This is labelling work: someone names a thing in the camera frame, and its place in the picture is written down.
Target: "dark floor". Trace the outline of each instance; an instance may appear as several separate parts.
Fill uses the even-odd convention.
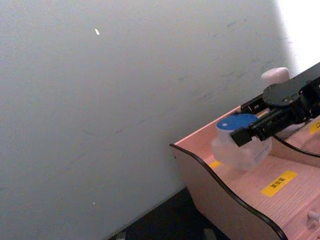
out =
[[[228,240],[196,209],[185,188],[123,231],[126,240],[203,240],[204,229],[213,229],[218,240]]]

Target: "black edge trim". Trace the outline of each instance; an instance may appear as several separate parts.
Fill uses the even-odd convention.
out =
[[[263,220],[266,224],[268,224],[275,232],[276,234],[280,237],[281,240],[288,240],[286,234],[282,229],[269,217],[264,215],[262,212],[256,210],[249,204],[247,204],[245,201],[243,201],[240,197],[238,197],[222,180],[218,175],[202,160],[201,157],[197,156],[193,152],[190,152],[178,145],[175,145],[173,143],[170,144],[170,147],[173,147],[175,149],[180,150],[181,152],[188,154],[189,156],[193,157],[199,164],[201,164],[209,173],[210,175],[214,178],[214,180],[220,185],[220,187],[223,188],[223,190],[226,191],[227,194],[230,195],[238,204],[240,204],[242,207],[244,207],[246,210],[251,212],[252,214],[256,215],[258,218]]]
[[[316,157],[316,158],[320,158],[320,154],[316,154],[316,153],[312,153],[306,150],[303,150],[301,148],[298,148],[296,146],[291,145],[290,143],[287,143],[286,141],[282,140],[281,138],[277,137],[277,136],[272,136],[275,140],[279,141],[280,143],[282,143],[283,145],[287,146],[288,148],[295,150],[299,153],[305,154],[305,155],[309,155],[312,157]]]

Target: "white cap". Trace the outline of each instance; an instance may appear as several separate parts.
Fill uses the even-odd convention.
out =
[[[290,79],[289,70],[286,67],[272,68],[261,75],[263,81],[268,81],[269,84],[279,84]]]

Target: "wooden box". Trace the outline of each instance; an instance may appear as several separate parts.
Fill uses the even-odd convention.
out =
[[[232,168],[215,160],[211,142],[216,123],[239,110],[170,145],[195,206],[231,240],[318,239],[320,223],[308,212],[320,213],[320,140],[311,144],[306,125],[287,141],[272,138],[253,171]]]

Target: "yellow label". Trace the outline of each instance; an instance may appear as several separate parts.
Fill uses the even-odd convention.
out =
[[[320,120],[315,123],[312,123],[310,125],[309,133],[312,135],[312,134],[315,134],[319,130],[320,130]]]
[[[261,193],[272,197],[275,195],[280,189],[282,189],[285,185],[287,185],[292,179],[298,176],[298,173],[293,171],[285,171],[279,177],[277,177],[273,182],[271,182],[268,186],[266,186]]]
[[[221,164],[219,161],[214,161],[209,165],[210,168],[214,169],[215,167],[218,167]]]

